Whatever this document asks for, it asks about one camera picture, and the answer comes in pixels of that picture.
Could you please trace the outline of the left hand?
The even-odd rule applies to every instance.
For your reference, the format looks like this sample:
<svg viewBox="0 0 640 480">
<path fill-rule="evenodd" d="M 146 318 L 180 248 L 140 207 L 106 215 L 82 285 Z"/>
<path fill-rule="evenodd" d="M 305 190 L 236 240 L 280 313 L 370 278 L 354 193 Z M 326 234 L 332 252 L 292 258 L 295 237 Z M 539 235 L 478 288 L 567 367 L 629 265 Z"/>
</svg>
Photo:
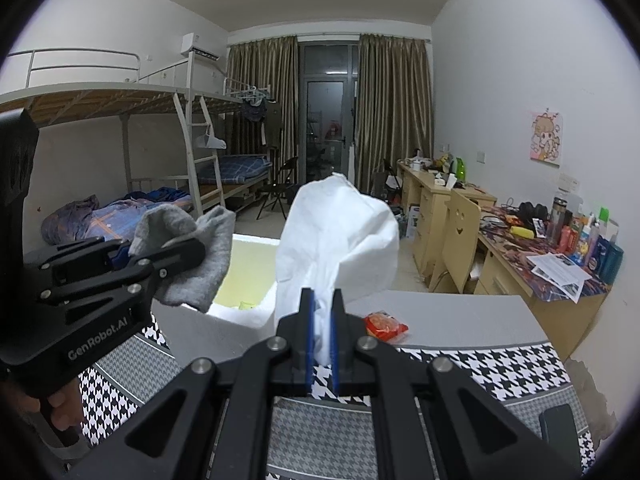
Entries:
<svg viewBox="0 0 640 480">
<path fill-rule="evenodd" d="M 41 412 L 41 401 L 28 396 L 12 382 L 2 382 L 1 395 L 17 415 Z M 49 396 L 44 405 L 51 409 L 50 419 L 57 430 L 65 431 L 85 420 L 78 378 Z"/>
</svg>

